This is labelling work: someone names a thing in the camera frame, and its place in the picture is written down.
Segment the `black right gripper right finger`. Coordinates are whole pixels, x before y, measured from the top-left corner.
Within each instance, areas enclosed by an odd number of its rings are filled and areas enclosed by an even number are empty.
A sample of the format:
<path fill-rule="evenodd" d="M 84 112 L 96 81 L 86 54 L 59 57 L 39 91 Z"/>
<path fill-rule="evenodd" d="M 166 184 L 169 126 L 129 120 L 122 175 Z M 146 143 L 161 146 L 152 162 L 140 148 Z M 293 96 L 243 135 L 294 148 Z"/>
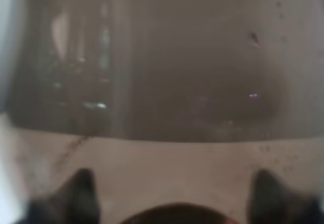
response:
<path fill-rule="evenodd" d="M 294 190 L 261 169 L 251 183 L 247 223 L 323 223 L 322 198 Z"/>

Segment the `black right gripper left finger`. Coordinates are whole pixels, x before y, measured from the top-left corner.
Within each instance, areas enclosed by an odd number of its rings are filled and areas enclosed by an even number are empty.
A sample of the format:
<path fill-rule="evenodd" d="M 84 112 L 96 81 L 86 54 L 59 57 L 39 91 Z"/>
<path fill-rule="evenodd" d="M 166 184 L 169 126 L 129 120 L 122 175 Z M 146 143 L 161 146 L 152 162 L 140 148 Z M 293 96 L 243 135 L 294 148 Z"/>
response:
<path fill-rule="evenodd" d="M 79 169 L 57 191 L 29 202 L 25 223 L 99 223 L 95 176 Z"/>

